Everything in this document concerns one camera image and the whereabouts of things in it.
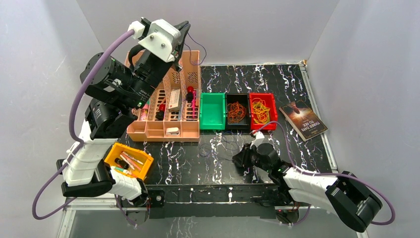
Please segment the white cardboard box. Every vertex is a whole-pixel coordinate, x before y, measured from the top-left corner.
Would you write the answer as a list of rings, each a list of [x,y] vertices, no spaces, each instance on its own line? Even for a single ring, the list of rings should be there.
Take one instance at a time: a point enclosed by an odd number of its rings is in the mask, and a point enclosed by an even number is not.
[[[182,93],[181,89],[173,89],[170,93],[167,108],[170,112],[177,112],[181,109],[182,105]]]

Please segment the pink glue bottle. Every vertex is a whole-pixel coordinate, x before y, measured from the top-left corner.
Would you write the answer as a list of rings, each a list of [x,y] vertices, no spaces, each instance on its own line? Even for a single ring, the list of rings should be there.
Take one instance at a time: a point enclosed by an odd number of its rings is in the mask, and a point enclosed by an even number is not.
[[[145,104],[143,108],[140,110],[139,120],[146,121],[148,117],[148,112],[149,112],[149,104]]]

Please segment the dark paperback book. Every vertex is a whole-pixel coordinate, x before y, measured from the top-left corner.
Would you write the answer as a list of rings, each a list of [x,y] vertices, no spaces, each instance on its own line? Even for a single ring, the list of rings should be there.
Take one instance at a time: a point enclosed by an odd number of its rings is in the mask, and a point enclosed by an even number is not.
[[[303,141],[308,141],[328,130],[327,126],[303,100],[279,108]]]

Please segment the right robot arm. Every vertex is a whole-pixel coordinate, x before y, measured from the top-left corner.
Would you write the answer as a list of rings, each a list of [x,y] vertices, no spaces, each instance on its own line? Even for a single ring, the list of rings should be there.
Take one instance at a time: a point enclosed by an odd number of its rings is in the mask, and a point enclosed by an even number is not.
[[[300,172],[280,159],[273,146],[245,144],[232,157],[239,168],[258,167],[278,186],[279,200],[285,205],[303,202],[337,215],[352,230],[362,233],[382,208],[382,202],[351,172],[320,176]]]

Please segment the red and black stamp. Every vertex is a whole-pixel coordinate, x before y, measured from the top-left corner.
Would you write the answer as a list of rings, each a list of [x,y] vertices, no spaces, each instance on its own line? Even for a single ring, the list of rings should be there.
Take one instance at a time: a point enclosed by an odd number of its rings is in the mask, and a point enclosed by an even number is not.
[[[156,120],[164,119],[165,110],[166,110],[166,103],[160,104],[155,115]]]

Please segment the green storage bin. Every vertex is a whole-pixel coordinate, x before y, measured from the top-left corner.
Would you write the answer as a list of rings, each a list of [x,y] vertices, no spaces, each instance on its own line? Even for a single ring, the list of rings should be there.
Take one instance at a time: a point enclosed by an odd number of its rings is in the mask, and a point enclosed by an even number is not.
[[[202,93],[200,96],[200,130],[225,130],[226,94]]]

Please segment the beige plastic file organizer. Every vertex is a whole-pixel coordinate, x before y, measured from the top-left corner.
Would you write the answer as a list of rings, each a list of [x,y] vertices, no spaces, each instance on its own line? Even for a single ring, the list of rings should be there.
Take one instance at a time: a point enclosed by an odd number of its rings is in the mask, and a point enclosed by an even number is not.
[[[152,94],[148,104],[149,112],[146,121],[139,118],[131,123],[126,132],[135,142],[196,142],[200,137],[200,94],[201,94],[201,68],[199,51],[184,51],[180,60],[183,67],[180,72],[170,69],[163,81]],[[192,118],[192,103],[186,101],[187,87],[196,90],[196,119]],[[170,112],[167,108],[170,93],[173,89],[181,89],[182,105],[177,112]],[[156,120],[155,115],[160,104],[166,103],[163,120]],[[133,110],[140,117],[140,110]],[[179,136],[166,135],[169,127],[180,128]]]

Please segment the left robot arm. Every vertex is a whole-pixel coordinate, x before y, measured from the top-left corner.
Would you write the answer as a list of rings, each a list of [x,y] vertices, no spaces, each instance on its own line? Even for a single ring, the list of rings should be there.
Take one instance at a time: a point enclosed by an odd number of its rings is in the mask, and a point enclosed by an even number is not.
[[[67,158],[58,160],[65,197],[97,197],[106,193],[125,198],[135,206],[148,201],[143,179],[122,166],[105,162],[109,148],[138,117],[142,108],[169,70],[180,71],[185,38],[191,25],[172,25],[163,19],[142,18],[130,24],[105,52],[94,55],[80,74],[82,87],[76,102],[84,95],[91,102],[79,135],[75,133]]]

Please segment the yellow tray with pens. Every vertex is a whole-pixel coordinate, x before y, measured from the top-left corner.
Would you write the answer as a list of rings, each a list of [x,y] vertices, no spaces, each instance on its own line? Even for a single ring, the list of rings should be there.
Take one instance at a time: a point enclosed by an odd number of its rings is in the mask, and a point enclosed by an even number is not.
[[[121,143],[114,143],[105,156],[104,162],[128,171],[132,177],[145,180],[154,158],[139,149],[134,149]]]

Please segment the black storage bin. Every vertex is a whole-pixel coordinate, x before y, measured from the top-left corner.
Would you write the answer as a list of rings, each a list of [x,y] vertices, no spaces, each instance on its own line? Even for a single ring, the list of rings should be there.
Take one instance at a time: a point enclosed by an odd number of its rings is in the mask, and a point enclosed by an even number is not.
[[[249,94],[227,93],[225,95],[225,129],[250,131],[251,114]]]

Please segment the red storage bin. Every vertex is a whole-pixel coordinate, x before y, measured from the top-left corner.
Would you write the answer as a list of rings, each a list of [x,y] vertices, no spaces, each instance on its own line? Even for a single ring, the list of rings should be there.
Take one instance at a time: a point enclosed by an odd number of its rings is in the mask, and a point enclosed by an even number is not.
[[[250,93],[251,130],[260,129],[270,121],[278,120],[275,98],[272,93]]]

